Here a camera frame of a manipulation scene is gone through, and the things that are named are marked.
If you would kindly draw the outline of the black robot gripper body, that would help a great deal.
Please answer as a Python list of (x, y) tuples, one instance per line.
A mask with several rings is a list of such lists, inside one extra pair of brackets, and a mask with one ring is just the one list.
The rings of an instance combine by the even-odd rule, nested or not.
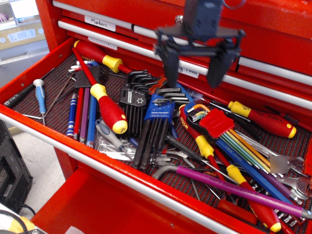
[(239, 56), (243, 30), (221, 27), (223, 0), (185, 1), (183, 21), (179, 25), (158, 28), (155, 53), (161, 58), (178, 56)]

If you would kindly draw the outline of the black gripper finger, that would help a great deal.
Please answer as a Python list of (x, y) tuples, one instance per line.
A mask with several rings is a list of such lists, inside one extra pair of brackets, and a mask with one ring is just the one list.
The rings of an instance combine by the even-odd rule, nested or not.
[(165, 77), (168, 80), (170, 87), (175, 87), (178, 78), (179, 58), (175, 49), (164, 47), (162, 50), (161, 58), (164, 65)]
[(227, 50), (218, 52), (211, 57), (207, 74), (207, 82), (212, 88), (216, 88), (222, 83), (224, 75), (237, 57), (237, 51)]

